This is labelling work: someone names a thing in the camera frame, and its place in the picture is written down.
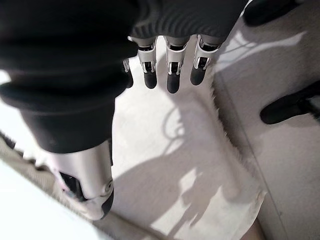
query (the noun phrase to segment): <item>silver metal forearm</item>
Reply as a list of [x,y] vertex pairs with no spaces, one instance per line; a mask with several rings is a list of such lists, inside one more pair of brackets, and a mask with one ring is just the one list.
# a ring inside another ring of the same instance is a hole
[[103,205],[112,204],[114,191],[109,141],[83,151],[45,154],[46,164],[71,204],[87,218],[101,219],[106,213]]

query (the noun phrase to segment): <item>prosthetic hand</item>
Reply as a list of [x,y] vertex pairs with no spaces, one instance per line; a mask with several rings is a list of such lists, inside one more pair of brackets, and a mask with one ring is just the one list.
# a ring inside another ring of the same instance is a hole
[[0,96],[19,108],[61,190],[83,215],[101,219],[113,203],[112,121],[115,98],[134,84],[128,58],[138,54],[146,86],[156,87],[156,39],[164,36],[167,89],[175,93],[188,40],[197,34],[190,80],[198,85],[246,3],[2,3],[0,67],[11,82],[0,86]]

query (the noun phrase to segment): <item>black fingertip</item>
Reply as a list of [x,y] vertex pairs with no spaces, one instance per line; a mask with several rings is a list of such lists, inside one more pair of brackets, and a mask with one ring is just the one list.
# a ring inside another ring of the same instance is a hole
[[168,89],[169,93],[175,94],[180,86],[180,74],[177,75],[176,73],[168,74],[166,88]]
[[131,70],[128,71],[129,81],[128,85],[126,86],[127,89],[131,88],[134,85],[134,78],[132,77]]
[[156,72],[144,73],[144,83],[149,89],[154,89],[157,86]]
[[206,70],[203,70],[202,68],[196,69],[195,67],[192,67],[190,75],[191,83],[195,86],[199,85],[204,80],[205,74]]

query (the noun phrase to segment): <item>robotic arm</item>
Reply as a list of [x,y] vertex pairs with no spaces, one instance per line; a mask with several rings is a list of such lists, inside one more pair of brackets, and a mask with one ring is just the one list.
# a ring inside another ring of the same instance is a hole
[[167,89],[179,89],[186,46],[197,34],[190,80],[199,85],[248,0],[11,0],[1,4],[2,100],[20,110],[71,204],[98,220],[114,198],[115,98],[133,85],[138,54],[157,85],[156,38],[166,40]]

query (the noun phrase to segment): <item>black fabric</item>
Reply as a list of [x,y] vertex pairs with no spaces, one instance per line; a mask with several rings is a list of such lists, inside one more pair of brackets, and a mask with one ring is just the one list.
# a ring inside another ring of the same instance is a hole
[[123,59],[138,19],[130,0],[11,0],[0,8],[0,97],[19,108],[38,144],[54,153],[112,137],[115,98],[129,81]]

